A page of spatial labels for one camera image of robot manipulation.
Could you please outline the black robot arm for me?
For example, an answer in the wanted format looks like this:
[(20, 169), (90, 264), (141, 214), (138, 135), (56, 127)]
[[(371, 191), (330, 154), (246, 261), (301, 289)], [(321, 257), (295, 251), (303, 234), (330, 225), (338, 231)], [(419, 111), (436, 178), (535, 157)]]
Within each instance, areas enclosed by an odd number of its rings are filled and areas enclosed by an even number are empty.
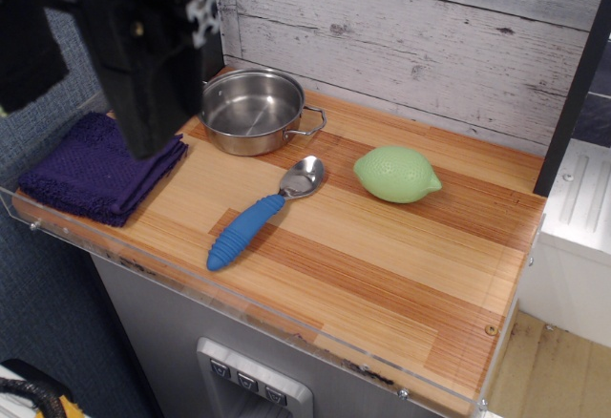
[(151, 157), (201, 108), (222, 64), (216, 0), (1, 0), (1, 109), (68, 72), (46, 10), (69, 13), (132, 155)]

